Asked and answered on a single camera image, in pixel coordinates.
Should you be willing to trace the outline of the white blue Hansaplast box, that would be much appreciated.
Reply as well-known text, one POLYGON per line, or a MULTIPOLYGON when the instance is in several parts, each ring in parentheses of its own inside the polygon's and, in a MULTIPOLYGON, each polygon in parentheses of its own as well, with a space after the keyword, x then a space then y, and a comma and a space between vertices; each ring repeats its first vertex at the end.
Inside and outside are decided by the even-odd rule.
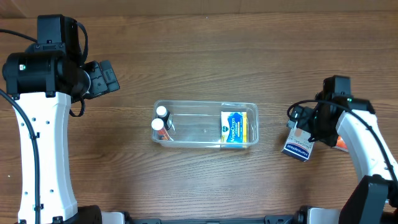
POLYGON ((281 153, 302 162, 309 160, 314 142, 309 142, 310 133, 294 126, 287 136, 281 153))

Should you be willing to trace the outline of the red orange small box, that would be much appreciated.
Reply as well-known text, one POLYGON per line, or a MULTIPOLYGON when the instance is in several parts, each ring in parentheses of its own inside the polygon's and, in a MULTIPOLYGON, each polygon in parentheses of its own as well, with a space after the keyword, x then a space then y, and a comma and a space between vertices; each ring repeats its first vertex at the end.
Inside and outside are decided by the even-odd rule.
POLYGON ((346 144, 344 140, 341 138, 341 136, 338 136, 336 145, 334 146, 335 149, 339 149, 341 151, 348 152, 348 148, 346 147, 346 144))

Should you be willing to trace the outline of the dark bottle white cap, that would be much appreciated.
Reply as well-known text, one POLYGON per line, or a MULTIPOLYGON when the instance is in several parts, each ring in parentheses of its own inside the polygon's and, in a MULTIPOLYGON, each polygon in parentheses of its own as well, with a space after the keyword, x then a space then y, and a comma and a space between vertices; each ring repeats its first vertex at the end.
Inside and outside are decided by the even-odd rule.
POLYGON ((155 112, 157 117, 164 122, 166 130, 169 130, 172 127, 173 123, 173 117, 171 112, 164 106, 158 106, 155 112))

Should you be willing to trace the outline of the orange tube white cap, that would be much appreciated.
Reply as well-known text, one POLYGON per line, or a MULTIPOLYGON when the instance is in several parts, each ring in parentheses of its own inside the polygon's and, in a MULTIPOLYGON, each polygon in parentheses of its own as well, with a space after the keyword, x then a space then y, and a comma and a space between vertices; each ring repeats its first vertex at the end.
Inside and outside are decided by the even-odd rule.
POLYGON ((169 141, 171 140, 170 135, 168 134, 164 121, 160 118, 153 119, 151 122, 152 129, 157 133, 160 140, 169 141))

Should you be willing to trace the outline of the blue yellow VapoDrops box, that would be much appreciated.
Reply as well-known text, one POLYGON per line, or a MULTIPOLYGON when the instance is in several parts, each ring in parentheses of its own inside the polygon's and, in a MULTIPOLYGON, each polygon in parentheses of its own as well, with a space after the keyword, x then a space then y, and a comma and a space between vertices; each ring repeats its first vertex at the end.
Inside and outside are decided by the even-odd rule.
POLYGON ((221 112, 221 142, 248 142, 248 115, 246 112, 221 112))

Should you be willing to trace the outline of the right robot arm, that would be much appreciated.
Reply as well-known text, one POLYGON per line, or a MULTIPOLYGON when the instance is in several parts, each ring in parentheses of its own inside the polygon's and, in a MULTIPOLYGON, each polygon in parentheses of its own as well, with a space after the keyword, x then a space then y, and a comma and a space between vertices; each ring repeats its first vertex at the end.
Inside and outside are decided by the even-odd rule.
POLYGON ((397 223, 397 161, 378 128, 369 100, 355 98, 348 77, 324 79, 323 90, 312 100, 287 109, 288 127, 309 134, 308 142, 335 147, 342 139, 358 176, 358 185, 342 209, 301 207, 291 223, 397 223))

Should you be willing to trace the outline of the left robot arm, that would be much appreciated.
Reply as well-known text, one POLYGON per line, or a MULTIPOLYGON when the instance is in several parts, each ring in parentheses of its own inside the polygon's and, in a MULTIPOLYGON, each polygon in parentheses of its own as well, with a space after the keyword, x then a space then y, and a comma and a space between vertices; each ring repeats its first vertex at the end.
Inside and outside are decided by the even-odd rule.
POLYGON ((37 18, 37 37, 2 68, 2 96, 16 112, 21 141, 22 196, 19 223, 124 223, 122 212, 78 205, 68 155, 72 104, 119 89, 109 61, 88 62, 79 43, 82 24, 71 17, 37 18))

